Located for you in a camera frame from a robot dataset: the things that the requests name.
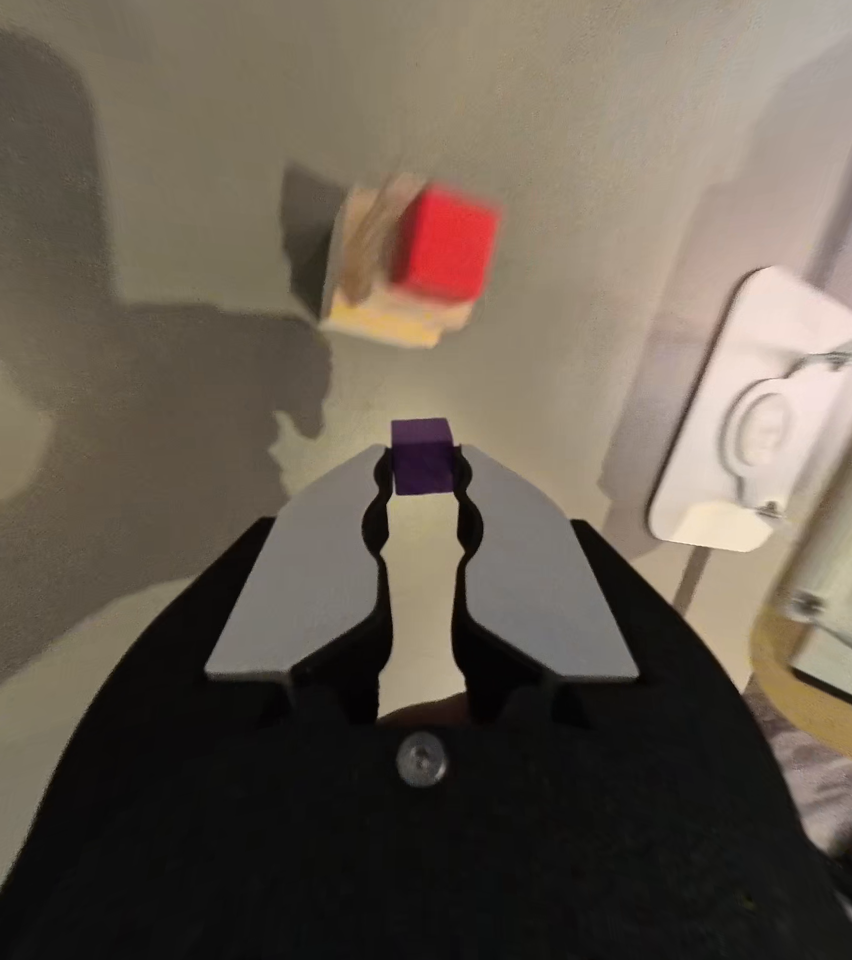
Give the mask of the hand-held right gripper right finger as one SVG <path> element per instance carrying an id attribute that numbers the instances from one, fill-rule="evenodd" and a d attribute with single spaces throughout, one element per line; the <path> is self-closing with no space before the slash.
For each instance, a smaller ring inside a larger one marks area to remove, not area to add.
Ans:
<path id="1" fill-rule="evenodd" d="M 516 694 L 543 701 L 640 676 L 572 522 L 527 479 L 476 446 L 454 457 L 452 646 L 470 718 L 496 722 Z"/>

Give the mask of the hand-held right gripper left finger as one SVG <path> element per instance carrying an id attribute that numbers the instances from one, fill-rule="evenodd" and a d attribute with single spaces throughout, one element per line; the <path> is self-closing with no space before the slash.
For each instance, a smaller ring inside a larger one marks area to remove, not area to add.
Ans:
<path id="1" fill-rule="evenodd" d="M 334 696 L 373 723 L 394 630 L 386 564 L 392 462 L 373 444 L 280 510 L 205 664 L 217 682 Z"/>

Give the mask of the purple wooden cube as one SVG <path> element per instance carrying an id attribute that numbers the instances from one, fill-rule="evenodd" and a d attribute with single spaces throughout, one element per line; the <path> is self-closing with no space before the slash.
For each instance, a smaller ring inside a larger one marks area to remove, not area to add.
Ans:
<path id="1" fill-rule="evenodd" d="M 453 432 L 443 417 L 395 419 L 390 425 L 395 495 L 451 494 L 455 487 Z"/>

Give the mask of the large natural wooden cube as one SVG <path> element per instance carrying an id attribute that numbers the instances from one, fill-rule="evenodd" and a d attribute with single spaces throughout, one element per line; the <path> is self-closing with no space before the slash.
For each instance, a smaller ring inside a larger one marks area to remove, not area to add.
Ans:
<path id="1" fill-rule="evenodd" d="M 319 328 L 380 345 L 431 350 L 448 334 L 462 330 L 477 302 L 446 303 L 408 294 L 392 286 L 377 286 L 360 303 L 351 303 L 339 290 L 319 319 Z"/>

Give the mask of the medium natural wooden cube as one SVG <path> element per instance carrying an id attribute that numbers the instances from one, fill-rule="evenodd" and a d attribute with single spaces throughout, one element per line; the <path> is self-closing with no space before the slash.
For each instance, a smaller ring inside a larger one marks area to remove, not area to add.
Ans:
<path id="1" fill-rule="evenodd" d="M 356 185 L 344 205 L 338 288 L 349 304 L 358 306 L 374 292 L 391 253 L 399 223 L 426 181 L 399 173 L 375 187 Z"/>

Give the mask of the red wooden cube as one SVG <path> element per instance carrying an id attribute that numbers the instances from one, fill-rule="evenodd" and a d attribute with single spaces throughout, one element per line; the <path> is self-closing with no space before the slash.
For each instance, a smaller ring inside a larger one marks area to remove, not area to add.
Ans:
<path id="1" fill-rule="evenodd" d="M 399 219 L 391 284 L 443 304 L 475 302 L 486 285 L 501 222 L 498 207 L 427 183 Z"/>

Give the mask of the white instruction sign stand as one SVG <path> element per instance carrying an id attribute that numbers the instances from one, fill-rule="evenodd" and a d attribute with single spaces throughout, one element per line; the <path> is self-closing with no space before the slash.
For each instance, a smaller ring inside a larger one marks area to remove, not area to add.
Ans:
<path id="1" fill-rule="evenodd" d="M 732 295 L 648 509 L 665 543 L 745 554 L 788 521 L 818 450 L 852 409 L 852 311 L 786 270 Z M 852 461 L 831 518 L 787 580 L 782 617 L 805 639 L 792 675 L 852 703 Z"/>

